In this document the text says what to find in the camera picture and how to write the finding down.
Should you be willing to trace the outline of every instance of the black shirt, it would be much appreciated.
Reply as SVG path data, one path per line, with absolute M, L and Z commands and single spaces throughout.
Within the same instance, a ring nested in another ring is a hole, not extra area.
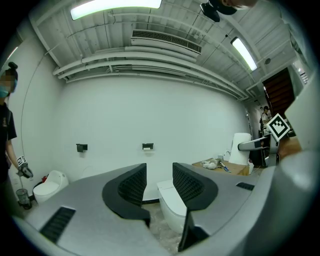
M 0 105 L 0 183 L 4 182 L 8 177 L 9 167 L 6 160 L 6 143 L 16 137 L 14 115 L 8 109 L 7 104 L 4 103 Z

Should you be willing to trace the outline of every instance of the toilet lid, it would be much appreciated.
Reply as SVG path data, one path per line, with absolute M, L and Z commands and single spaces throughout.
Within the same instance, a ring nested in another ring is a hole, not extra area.
M 174 182 L 173 179 L 165 180 L 165 181 L 160 181 L 157 184 L 157 187 L 159 190 L 164 190 L 164 189 L 169 189 L 169 188 L 174 188 Z
M 187 207 L 175 187 L 159 189 L 161 196 L 171 211 L 180 216 L 186 216 Z
M 58 187 L 59 185 L 57 183 L 52 181 L 46 181 L 45 183 L 36 186 L 33 189 L 33 193 L 38 196 L 46 196 L 57 190 Z

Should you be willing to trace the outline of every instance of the white toilet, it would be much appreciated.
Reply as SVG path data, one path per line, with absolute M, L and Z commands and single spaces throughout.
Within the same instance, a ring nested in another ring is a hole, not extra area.
M 173 180 L 157 183 L 160 207 L 168 226 L 182 234 L 185 225 L 187 207 L 179 196 Z
M 69 184 L 67 176 L 57 170 L 52 170 L 45 182 L 33 189 L 34 197 L 40 205 L 54 194 L 65 188 Z

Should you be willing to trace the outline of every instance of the toilet paper holder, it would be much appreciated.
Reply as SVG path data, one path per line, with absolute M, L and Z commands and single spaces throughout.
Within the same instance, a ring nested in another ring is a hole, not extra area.
M 142 150 L 153 150 L 154 144 L 153 143 L 142 143 Z
M 83 153 L 84 150 L 88 150 L 88 144 L 76 144 L 76 151 Z

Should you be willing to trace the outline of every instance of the ceiling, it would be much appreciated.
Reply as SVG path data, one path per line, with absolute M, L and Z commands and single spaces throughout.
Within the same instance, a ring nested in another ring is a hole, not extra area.
M 221 14 L 220 22 L 202 14 L 200 3 L 205 0 L 162 0 L 159 9 L 118 8 L 72 20 L 70 10 L 83 2 L 46 0 L 29 14 L 57 69 L 70 66 L 54 73 L 67 83 L 107 74 L 139 74 L 203 85 L 247 101 L 263 92 L 259 86 L 264 79 L 292 64 L 295 58 L 289 29 L 278 8 L 267 1 L 259 1 L 254 8 L 238 10 L 231 16 Z M 141 52 L 124 53 L 124 47 L 131 46 L 135 29 L 187 39 L 202 47 L 201 55 L 195 63 L 189 63 Z M 249 69 L 231 45 L 236 36 L 254 58 L 258 66 L 255 71 Z M 82 62 L 118 52 L 122 54 Z M 267 58 L 271 59 L 269 64 L 265 64 Z

